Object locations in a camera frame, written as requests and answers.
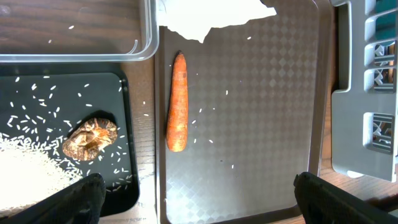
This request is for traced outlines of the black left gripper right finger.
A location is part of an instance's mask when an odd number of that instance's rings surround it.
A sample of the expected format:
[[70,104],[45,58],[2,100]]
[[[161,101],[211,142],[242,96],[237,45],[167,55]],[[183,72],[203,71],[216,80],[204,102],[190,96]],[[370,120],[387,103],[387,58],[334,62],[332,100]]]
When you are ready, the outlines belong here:
[[296,175],[294,194],[306,223],[397,224],[397,217],[309,173]]

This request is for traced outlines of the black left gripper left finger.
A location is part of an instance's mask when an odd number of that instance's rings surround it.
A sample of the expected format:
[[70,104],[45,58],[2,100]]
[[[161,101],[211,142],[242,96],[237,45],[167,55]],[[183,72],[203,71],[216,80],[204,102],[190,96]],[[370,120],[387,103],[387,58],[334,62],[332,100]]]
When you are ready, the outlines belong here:
[[104,179],[90,174],[1,224],[97,224],[106,197]]

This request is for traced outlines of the brown food scrap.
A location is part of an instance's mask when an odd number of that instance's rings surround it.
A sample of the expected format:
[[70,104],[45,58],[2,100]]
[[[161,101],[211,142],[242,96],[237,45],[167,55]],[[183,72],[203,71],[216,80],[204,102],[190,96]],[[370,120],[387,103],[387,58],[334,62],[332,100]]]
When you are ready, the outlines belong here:
[[118,136],[115,123],[104,118],[92,118],[83,123],[62,145],[63,153],[81,161],[92,161]]

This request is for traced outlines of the orange carrot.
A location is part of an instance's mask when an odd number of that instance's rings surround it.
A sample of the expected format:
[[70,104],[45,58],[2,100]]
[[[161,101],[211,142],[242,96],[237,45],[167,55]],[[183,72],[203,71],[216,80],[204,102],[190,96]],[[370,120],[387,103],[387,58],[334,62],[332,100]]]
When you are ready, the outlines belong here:
[[182,152],[188,137],[188,80],[187,63],[181,51],[178,52],[172,71],[169,114],[166,141],[172,152]]

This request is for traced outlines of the white napkin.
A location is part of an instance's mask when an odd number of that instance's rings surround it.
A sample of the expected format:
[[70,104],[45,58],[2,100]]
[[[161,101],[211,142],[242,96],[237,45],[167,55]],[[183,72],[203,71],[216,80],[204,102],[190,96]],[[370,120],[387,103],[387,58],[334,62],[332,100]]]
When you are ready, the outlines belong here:
[[203,43],[212,28],[240,26],[277,14],[260,0],[159,0],[158,25]]

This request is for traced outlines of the blue plate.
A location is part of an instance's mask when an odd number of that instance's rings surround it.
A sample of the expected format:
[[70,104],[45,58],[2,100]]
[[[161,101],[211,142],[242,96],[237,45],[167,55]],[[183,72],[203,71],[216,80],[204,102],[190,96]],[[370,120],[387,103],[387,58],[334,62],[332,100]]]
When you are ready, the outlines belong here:
[[[396,0],[377,0],[376,12],[384,12],[395,8]],[[376,19],[376,39],[390,39],[396,36],[396,15],[392,12]]]

